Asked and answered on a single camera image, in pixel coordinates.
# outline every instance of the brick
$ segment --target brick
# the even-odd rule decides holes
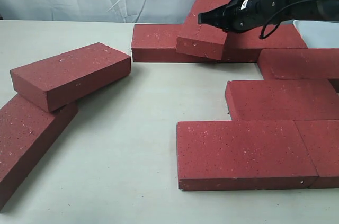
[[[264,40],[259,39],[262,28],[255,28],[248,32],[237,34],[228,33],[224,46],[224,61],[257,62],[263,49],[299,48],[305,49],[307,45],[299,32],[292,24],[281,25],[274,34]]]
[[[132,39],[134,62],[215,62],[176,52],[181,24],[136,24]]]
[[[0,109],[0,209],[77,113],[47,113],[18,94]]]
[[[338,120],[339,97],[325,79],[231,81],[232,120]]]
[[[302,189],[317,178],[293,121],[177,124],[179,189]]]
[[[339,49],[264,49],[264,79],[329,79],[339,92]]]
[[[210,25],[198,25],[198,14],[225,5],[229,0],[195,0],[177,37],[176,51],[222,60],[226,33]]]
[[[131,57],[101,43],[11,70],[14,89],[54,111],[131,72]]]
[[[319,178],[311,188],[339,187],[339,121],[297,121]]]

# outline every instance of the white table surface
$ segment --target white table surface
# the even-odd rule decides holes
[[[132,30],[119,23],[0,21],[0,106],[15,94],[11,68],[95,42],[131,54]],[[239,79],[262,77],[255,64],[132,64],[129,77],[80,102],[0,223],[337,221],[336,189],[177,189],[176,123],[230,120],[225,86]]]

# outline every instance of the black cable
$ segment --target black cable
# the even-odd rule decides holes
[[[301,3],[309,3],[309,2],[314,2],[314,1],[317,1],[317,0],[301,0],[301,1],[298,1],[298,2],[295,2],[295,3],[292,3],[292,4],[289,4],[287,6],[285,6],[284,8],[282,8],[281,10],[277,11],[273,16],[271,16],[267,21],[266,23],[263,25],[263,28],[261,30],[261,34],[259,36],[259,39],[263,40],[263,39],[266,39],[268,38],[269,36],[271,36],[277,29],[278,27],[280,26],[281,22],[279,22],[275,28],[267,35],[264,35],[265,34],[265,30],[267,28],[267,26],[270,24],[270,22],[277,16],[279,15],[280,13],[282,13],[283,11],[287,10],[288,8],[290,7],[293,7],[295,5],[298,5],[298,4],[301,4]]]

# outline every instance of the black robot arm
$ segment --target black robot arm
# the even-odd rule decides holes
[[[339,0],[231,0],[228,4],[199,14],[199,24],[209,24],[225,32],[243,33],[287,20],[339,21]]]

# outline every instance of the speckled red brick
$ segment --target speckled red brick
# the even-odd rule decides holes
[[[311,188],[339,188],[339,121],[296,121],[319,178]]]
[[[293,121],[177,124],[179,189],[301,189],[317,178]]]
[[[131,57],[96,43],[11,70],[14,89],[47,112],[131,72]]]
[[[225,41],[224,61],[237,61],[240,57],[246,62],[257,62],[263,49],[276,48],[307,48],[299,32],[292,24],[281,25],[278,30],[264,40],[259,39],[261,28],[255,28],[248,32],[237,34],[228,33]]]
[[[198,14],[225,5],[229,0],[195,0],[178,34],[176,51],[222,60],[226,33],[210,25],[198,25]]]
[[[339,97],[325,79],[231,81],[232,120],[339,120]]]
[[[0,109],[0,209],[77,113],[47,113],[18,94]]]
[[[339,49],[264,49],[264,79],[329,79],[339,92]]]
[[[136,24],[132,39],[134,62],[215,62],[176,52],[181,24]]]

